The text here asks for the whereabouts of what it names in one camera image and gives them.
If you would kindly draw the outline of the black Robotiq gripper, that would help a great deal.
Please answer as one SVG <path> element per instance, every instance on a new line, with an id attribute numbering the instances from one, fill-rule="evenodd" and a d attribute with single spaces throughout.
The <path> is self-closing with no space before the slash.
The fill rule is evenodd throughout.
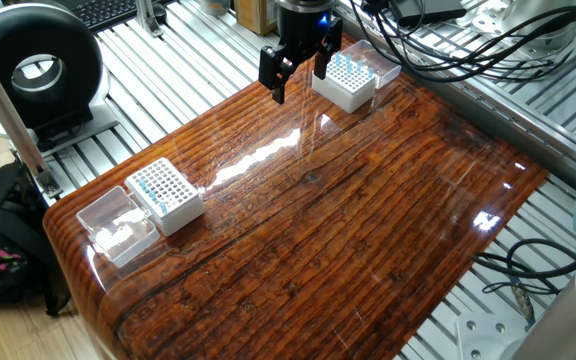
<path id="1" fill-rule="evenodd" d="M 285 84 L 295 64 L 315 56 L 314 75 L 326 78 L 327 65 L 342 43 L 342 19 L 332 20 L 333 7 L 334 3 L 277 3 L 279 45 L 260 50 L 258 78 L 276 103 L 284 103 Z"/>

